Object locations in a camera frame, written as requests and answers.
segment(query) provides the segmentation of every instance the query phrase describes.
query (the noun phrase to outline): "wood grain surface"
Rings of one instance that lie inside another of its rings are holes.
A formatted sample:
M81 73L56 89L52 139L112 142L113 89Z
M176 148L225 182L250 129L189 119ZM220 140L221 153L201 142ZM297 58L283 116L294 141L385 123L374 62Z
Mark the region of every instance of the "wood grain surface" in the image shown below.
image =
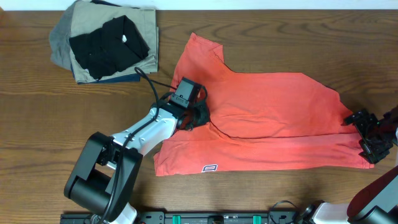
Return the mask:
M2 18L2 15L4 14L4 10L2 9L2 7L0 6L0 19Z
M0 20L0 223L58 223L85 210L63 196L87 138L117 133L147 114L146 82L77 85L50 61L49 32L62 12L5 12ZM235 72L303 72L335 89L351 110L381 116L398 98L398 11L160 11L159 73L169 83L189 35L224 45ZM160 93L166 88L157 86ZM144 158L137 208L267 210L279 200L349 202L391 169L322 167L155 177Z

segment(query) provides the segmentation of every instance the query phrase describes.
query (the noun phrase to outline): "red shirt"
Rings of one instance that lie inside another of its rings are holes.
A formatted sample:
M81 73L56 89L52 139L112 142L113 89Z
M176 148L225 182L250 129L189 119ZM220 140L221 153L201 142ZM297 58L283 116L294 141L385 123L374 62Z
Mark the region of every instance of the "red shirt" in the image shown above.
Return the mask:
M223 46L192 34L172 81L204 85L210 122L177 131L155 159L158 176L320 166L367 169L339 94L302 73L236 73Z

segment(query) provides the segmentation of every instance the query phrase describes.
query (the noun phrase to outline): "folded clothes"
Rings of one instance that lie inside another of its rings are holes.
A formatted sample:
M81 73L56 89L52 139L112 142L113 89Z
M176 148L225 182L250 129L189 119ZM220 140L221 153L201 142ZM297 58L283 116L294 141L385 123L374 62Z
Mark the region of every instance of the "folded clothes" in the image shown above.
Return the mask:
M148 56L148 47L126 16L69 39L76 61L96 80L122 72Z
M91 2L78 1L75 4L73 12L70 37L89 34L94 30L101 28L105 22L120 16L126 16L135 23L137 30L149 48L148 56L144 60L135 63L121 72L116 72L111 76L101 78L99 82L111 82L112 80L135 74L134 67L140 67L146 73L157 72L158 69L157 49L159 39L154 9L133 9L130 7L106 6ZM97 82L96 79L91 77L89 72L82 68L76 61L75 54L72 50L70 51L70 58L76 82Z
M96 80L76 61L70 48L69 38L89 34L101 28L105 22L120 16L127 16L135 23L149 48L148 57L122 72ZM77 0L63 13L60 22L51 31L49 41L52 49L51 61L71 70L77 83L139 81L139 75L135 74L134 67L141 67L146 73L158 70L159 28L156 27L154 9L121 7L97 0L92 2Z
M223 46L195 34L175 68L206 86L210 122L177 131L155 156L158 176L320 166L372 167L339 94L302 73L235 73Z

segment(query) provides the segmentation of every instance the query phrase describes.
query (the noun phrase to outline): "green clamp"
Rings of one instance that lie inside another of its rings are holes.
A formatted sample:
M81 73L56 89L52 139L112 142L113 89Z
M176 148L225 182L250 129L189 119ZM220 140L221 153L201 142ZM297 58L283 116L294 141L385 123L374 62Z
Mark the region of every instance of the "green clamp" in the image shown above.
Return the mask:
M253 224L261 224L261 216L253 215Z
M173 224L181 224L181 216L173 215Z

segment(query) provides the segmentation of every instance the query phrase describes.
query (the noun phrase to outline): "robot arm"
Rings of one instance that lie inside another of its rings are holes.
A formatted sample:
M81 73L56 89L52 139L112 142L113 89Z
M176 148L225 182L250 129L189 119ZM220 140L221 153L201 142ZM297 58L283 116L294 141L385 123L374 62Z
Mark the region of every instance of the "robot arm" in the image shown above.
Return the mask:
M187 123L189 127L201 126L209 120L204 100L198 100L201 89L205 90L200 84L183 78L175 93L164 95L160 103L152 105L148 115L135 125L109 137L101 133L93 134L72 170L64 195L98 215L104 214L108 206L106 222L131 224L137 212L128 201L143 156L158 143L170 138L176 129L185 129ZM159 114L154 119L157 109ZM118 164L124 144L126 147ZM120 166L117 180L115 175L110 178L95 169L96 164L112 169ZM114 181L117 181L117 187L109 204Z
M389 154L398 138L398 107L378 120L374 114L361 110L345 119L353 124L362 137L363 152L359 155L371 164ZM315 224L397 224L398 166L362 189L351 203L333 205L321 203L317 209L309 206L303 223Z

